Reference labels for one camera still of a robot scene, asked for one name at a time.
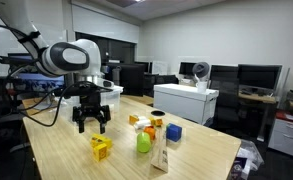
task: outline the black monitor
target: black monitor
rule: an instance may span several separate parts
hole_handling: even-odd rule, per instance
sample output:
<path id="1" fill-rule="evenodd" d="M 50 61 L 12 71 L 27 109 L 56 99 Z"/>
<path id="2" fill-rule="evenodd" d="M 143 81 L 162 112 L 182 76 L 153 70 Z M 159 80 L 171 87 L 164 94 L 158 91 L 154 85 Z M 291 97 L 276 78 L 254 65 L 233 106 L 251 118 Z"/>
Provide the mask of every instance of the black monitor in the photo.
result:
<path id="1" fill-rule="evenodd" d="M 144 65 L 144 72 L 149 73 L 149 62 L 137 62 L 135 61 L 135 64 L 142 64 Z"/>
<path id="2" fill-rule="evenodd" d="M 249 88 L 276 90 L 282 66 L 238 65 L 239 84 Z"/>
<path id="3" fill-rule="evenodd" d="M 28 53 L 9 53 L 8 57 L 15 59 L 30 61 L 32 56 Z M 17 91 L 21 92 L 38 92 L 46 93 L 58 87 L 64 87 L 64 76 L 50 78 L 46 77 L 37 72 L 37 69 L 34 66 L 26 66 L 22 71 L 17 75 L 21 82 L 15 84 L 14 88 Z"/>
<path id="4" fill-rule="evenodd" d="M 196 63 L 190 63 L 190 62 L 181 62 L 180 68 L 179 68 L 179 74 L 193 76 L 193 67 Z"/>
<path id="5" fill-rule="evenodd" d="M 108 73 L 105 73 L 105 79 L 113 81 L 112 70 L 120 67 L 120 86 L 124 87 L 123 93 L 126 95 L 143 96 L 144 88 L 144 65 L 141 64 L 122 64 L 106 63 Z"/>
<path id="6" fill-rule="evenodd" d="M 221 66 L 212 65 L 210 70 L 210 79 L 214 78 L 237 78 L 238 67 L 237 66 Z"/>

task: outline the white robot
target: white robot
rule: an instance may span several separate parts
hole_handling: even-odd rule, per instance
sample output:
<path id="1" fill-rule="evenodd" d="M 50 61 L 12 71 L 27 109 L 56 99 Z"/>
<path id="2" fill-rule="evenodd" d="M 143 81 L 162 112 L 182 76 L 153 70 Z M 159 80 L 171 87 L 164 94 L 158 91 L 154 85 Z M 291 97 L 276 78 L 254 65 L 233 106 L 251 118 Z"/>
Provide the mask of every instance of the white robot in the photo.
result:
<path id="1" fill-rule="evenodd" d="M 81 107 L 74 107 L 73 121 L 84 131 L 86 117 L 95 117 L 100 122 L 101 133 L 110 120 L 108 106 L 100 106 L 99 88 L 111 88 L 113 82 L 100 78 L 101 58 L 98 46 L 89 40 L 59 42 L 48 46 L 35 26 L 29 21 L 25 0 L 0 0 L 0 18 L 37 60 L 35 66 L 39 73 L 48 77 L 58 77 L 77 73 L 79 81 L 90 81 L 93 87 L 74 87 L 67 96 L 81 98 Z"/>

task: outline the floor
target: floor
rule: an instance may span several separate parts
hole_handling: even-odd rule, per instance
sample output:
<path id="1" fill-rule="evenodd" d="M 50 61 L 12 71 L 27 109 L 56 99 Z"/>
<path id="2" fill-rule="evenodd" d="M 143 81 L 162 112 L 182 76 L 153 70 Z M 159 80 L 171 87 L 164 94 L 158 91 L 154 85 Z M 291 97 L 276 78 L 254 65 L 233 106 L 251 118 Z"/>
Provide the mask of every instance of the floor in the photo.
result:
<path id="1" fill-rule="evenodd" d="M 269 134 L 270 127 L 266 126 L 266 134 Z M 259 170 L 251 171 L 249 180 L 293 180 L 293 157 L 276 150 L 268 149 L 268 142 L 257 141 L 256 137 L 251 137 L 243 133 L 228 133 L 238 138 L 250 140 L 255 143 L 261 154 L 264 165 Z"/>

